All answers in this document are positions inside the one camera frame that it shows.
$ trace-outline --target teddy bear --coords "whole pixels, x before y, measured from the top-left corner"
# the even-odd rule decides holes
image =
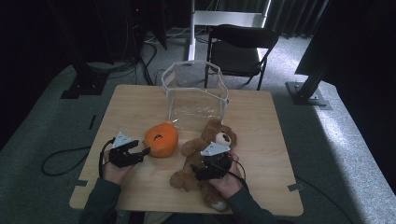
[[[180,153],[186,157],[183,169],[172,174],[169,182],[172,187],[186,191],[199,189],[208,206],[219,212],[224,212],[228,209],[228,206],[219,191],[207,180],[198,181],[193,170],[205,166],[201,151],[205,150],[212,142],[222,144],[232,150],[236,146],[237,137],[230,127],[221,124],[221,120],[210,119],[201,134],[201,138],[187,141],[181,147]]]

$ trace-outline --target chair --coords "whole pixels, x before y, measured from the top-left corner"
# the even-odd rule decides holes
[[[253,77],[260,74],[257,91],[262,86],[267,58],[279,35],[270,29],[223,24],[212,27],[206,60],[217,65],[224,76]],[[267,49],[260,59],[257,49]],[[205,74],[207,87],[208,72]]]

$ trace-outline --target transparent container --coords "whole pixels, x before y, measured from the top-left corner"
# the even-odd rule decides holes
[[[205,88],[205,73],[208,73]],[[202,131],[209,119],[221,122],[228,90],[219,67],[205,61],[172,64],[162,76],[168,119],[181,130]]]

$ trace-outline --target black backdrop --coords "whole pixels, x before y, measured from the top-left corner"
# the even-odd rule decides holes
[[[396,192],[396,2],[332,0],[296,74],[332,83]]]

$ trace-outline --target gray carpet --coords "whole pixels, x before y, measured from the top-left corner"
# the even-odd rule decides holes
[[[381,175],[356,125],[347,113],[336,88],[322,82],[319,90],[332,106],[295,105],[285,82],[305,81],[294,75],[309,39],[281,37],[269,56],[262,91],[273,94],[286,146],[301,190],[304,213],[279,217],[302,224],[396,223],[396,197]],[[164,50],[155,40],[157,54],[148,67],[158,77],[173,62],[185,61],[188,40],[168,40]],[[147,62],[154,48],[145,45]],[[195,59],[204,60],[206,44],[197,41]],[[93,63],[96,67],[108,67]],[[60,176],[43,175],[40,167],[50,154],[62,149],[89,146],[100,126],[111,94],[118,84],[146,85],[143,66],[112,73],[99,96],[61,100],[76,73],[65,68],[52,80],[21,127],[0,152],[0,223],[77,223],[80,211],[69,199],[82,165]],[[255,90],[258,78],[243,85],[245,77],[225,77],[229,89]],[[52,173],[64,171],[88,151],[65,153],[46,166]],[[127,218],[121,212],[119,223]]]

